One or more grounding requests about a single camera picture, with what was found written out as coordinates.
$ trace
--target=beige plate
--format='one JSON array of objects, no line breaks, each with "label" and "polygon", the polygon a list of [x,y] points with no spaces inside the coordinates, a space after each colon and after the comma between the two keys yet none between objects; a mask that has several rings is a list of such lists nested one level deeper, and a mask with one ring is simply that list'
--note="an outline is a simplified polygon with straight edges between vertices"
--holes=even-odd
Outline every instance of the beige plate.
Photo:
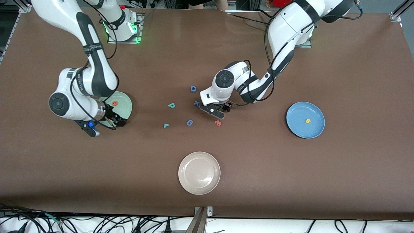
[{"label": "beige plate", "polygon": [[181,162],[178,179],[187,192],[195,195],[207,194],[219,183],[219,163],[209,153],[193,152]]}]

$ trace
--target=white robotic arm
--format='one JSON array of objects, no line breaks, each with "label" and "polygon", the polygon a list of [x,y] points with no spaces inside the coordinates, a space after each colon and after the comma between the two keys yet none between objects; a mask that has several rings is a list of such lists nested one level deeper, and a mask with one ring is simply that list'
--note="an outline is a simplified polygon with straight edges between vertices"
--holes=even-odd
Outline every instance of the white robotic arm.
[{"label": "white robotic arm", "polygon": [[79,8],[76,0],[32,0],[36,13],[49,24],[76,36],[88,56],[91,67],[66,68],[59,75],[58,87],[49,98],[49,107],[56,115],[75,120],[90,136],[99,132],[88,121],[112,119],[117,126],[126,123],[112,107],[91,96],[110,96],[118,86],[96,29],[91,19]]},{"label": "white robotic arm", "polygon": [[[235,61],[219,71],[213,79],[212,86],[200,92],[202,105],[200,109],[223,119],[222,109],[229,111],[226,104],[233,89],[246,103],[256,103],[274,80],[282,73],[294,56],[297,44],[303,44],[315,28],[320,17],[329,15],[343,16],[351,9],[353,0],[296,0],[283,8],[271,21],[268,29],[269,44],[273,54],[271,67],[262,79],[258,79],[244,61]],[[323,18],[334,22],[338,17]]]}]

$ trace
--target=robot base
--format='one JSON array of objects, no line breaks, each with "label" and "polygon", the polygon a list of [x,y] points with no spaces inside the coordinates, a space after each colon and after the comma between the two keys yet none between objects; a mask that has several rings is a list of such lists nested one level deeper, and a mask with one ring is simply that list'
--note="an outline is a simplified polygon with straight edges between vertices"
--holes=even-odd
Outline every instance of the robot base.
[{"label": "robot base", "polygon": [[[144,28],[144,17],[145,14],[134,14],[132,16],[134,18],[134,22],[139,22],[137,25],[131,25],[132,30],[137,30],[137,33],[135,33],[131,38],[129,38],[126,41],[118,41],[118,44],[140,44],[141,43],[141,37],[142,37],[142,30]],[[115,44],[115,39],[111,38],[108,35],[108,44]]]}]

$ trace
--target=brown table surface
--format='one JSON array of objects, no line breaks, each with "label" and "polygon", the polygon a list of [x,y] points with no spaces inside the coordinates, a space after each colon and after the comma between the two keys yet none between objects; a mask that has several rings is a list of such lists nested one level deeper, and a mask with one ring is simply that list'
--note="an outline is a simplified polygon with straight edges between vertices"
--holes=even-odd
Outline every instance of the brown table surface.
[{"label": "brown table surface", "polygon": [[[60,71],[86,61],[80,43],[35,11],[23,14],[0,65],[0,201],[60,212],[191,215],[213,206],[222,217],[413,219],[414,62],[400,24],[386,14],[320,22],[272,97],[234,107],[219,128],[193,102],[232,61],[265,73],[264,25],[248,24],[217,10],[152,12],[142,43],[119,45],[110,60],[133,102],[129,123],[90,138],[48,108]],[[324,113],[315,139],[286,125],[299,101]],[[203,196],[177,176],[194,151],[221,167]]]}]

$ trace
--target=black band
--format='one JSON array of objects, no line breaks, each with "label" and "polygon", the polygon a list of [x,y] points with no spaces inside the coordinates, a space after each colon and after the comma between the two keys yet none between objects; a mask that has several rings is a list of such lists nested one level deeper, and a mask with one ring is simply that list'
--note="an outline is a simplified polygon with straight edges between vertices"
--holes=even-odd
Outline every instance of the black band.
[{"label": "black band", "polygon": [[333,10],[331,10],[328,15],[334,15],[332,17],[323,17],[322,20],[327,23],[332,23],[337,21],[339,18],[335,16],[342,16],[344,15],[351,7],[354,5],[353,0],[343,0],[340,4],[338,4]]},{"label": "black band", "polygon": [[71,68],[67,74],[66,77],[69,78],[70,80],[72,80],[72,76],[73,76],[73,72],[76,70],[76,68]]},{"label": "black band", "polygon": [[313,23],[320,20],[316,10],[306,0],[295,0],[295,2],[309,15]]},{"label": "black band", "polygon": [[98,42],[98,43],[94,43],[94,44],[87,44],[85,46],[83,46],[83,51],[86,54],[90,54],[93,51],[99,50],[99,49],[103,49],[102,43]]},{"label": "black band", "polygon": [[76,82],[77,82],[77,84],[78,84],[78,88],[79,88],[80,92],[82,92],[82,94],[83,94],[84,96],[91,96],[91,95],[89,95],[89,94],[86,92],[86,90],[85,90],[85,86],[83,85],[83,69],[82,69],[82,68],[80,68],[80,69],[76,72],[76,76],[75,76],[75,78],[76,78]]},{"label": "black band", "polygon": [[103,5],[103,4],[104,4],[104,0],[99,0],[98,4],[94,5],[94,7],[95,7],[96,9],[99,9],[99,8],[101,8],[101,7],[102,7],[102,5]]},{"label": "black band", "polygon": [[256,80],[258,80],[258,78],[257,78],[257,76],[255,76],[255,75],[253,75],[253,76],[251,76],[250,78],[248,78],[246,81],[244,81],[244,83],[242,83],[241,85],[240,85],[240,87],[238,87],[237,88],[237,93],[238,94],[241,94],[242,93],[242,91],[249,85],[249,84],[251,84],[252,82],[254,82],[254,81],[256,81]]},{"label": "black band", "polygon": [[109,30],[110,29],[117,30],[119,25],[121,25],[125,21],[125,17],[126,17],[125,11],[121,10],[121,12],[122,12],[121,17],[119,19],[117,19],[116,21],[110,22],[110,23],[107,22],[107,21],[104,21],[104,23],[107,25],[107,27],[109,27],[108,28]]}]

